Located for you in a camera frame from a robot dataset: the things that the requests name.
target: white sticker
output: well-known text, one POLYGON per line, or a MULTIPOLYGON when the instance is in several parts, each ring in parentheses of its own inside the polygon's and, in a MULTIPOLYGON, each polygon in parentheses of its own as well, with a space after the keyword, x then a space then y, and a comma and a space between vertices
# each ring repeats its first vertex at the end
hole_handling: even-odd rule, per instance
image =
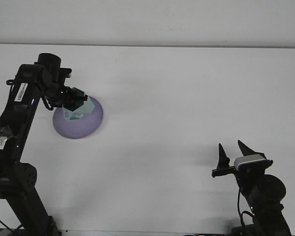
POLYGON ((18 94, 16 95, 16 97, 14 99, 15 102, 21 102, 22 101, 24 93, 25 93, 27 87, 28 87, 27 83, 21 83, 18 94))
POLYGON ((3 150, 5 146, 5 142, 8 140, 8 137, 1 136, 0 137, 0 149, 3 150))

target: white tabletop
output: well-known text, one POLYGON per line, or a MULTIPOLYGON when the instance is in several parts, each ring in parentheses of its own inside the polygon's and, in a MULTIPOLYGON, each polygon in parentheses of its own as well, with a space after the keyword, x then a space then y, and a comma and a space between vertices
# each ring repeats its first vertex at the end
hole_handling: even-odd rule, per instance
MULTIPOLYGON (((241 139, 273 159, 266 173, 286 186, 295 234, 295 49, 0 45, 0 114, 5 81, 42 52, 105 113, 94 134, 69 140, 37 109, 21 161, 37 168, 60 229, 228 233, 240 225, 238 187, 211 170, 218 143, 233 162, 241 139)), ((0 216, 18 224, 4 200, 0 216)))

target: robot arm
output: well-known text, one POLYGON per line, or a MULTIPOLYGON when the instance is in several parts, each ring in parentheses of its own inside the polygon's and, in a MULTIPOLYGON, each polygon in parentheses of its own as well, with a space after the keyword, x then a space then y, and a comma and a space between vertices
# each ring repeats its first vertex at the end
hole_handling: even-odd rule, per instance
POLYGON ((244 156, 237 158, 231 167, 230 159, 222 145, 219 145, 219 162, 217 168, 212 170, 212 176, 235 175, 240 192, 254 214, 254 225, 250 228, 255 236, 291 236, 281 212, 284 207, 280 203, 285 197, 286 188, 277 177, 265 174, 273 161, 267 160, 263 153, 253 151, 241 141, 238 141, 238 145, 244 156))
POLYGON ((0 198, 8 201, 29 236, 60 235, 34 187, 36 168, 20 159, 40 98, 52 107, 70 103, 66 95, 71 89, 64 86, 70 73, 52 54, 21 65, 0 116, 0 198))

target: barcode label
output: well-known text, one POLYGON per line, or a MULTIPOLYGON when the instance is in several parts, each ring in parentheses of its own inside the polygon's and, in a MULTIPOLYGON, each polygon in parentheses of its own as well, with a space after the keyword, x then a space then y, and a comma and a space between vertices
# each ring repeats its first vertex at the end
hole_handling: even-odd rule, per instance
POLYGON ((21 83, 21 86, 19 88, 19 91, 14 99, 15 102, 21 102, 24 96, 24 93, 26 91, 26 88, 28 87, 27 83, 21 83))

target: white wall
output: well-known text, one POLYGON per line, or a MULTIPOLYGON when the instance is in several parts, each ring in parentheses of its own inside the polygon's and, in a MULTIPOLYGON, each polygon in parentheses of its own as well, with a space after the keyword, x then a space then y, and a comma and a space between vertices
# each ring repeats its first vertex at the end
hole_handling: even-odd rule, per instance
POLYGON ((295 1, 0 0, 0 42, 295 47, 295 1))

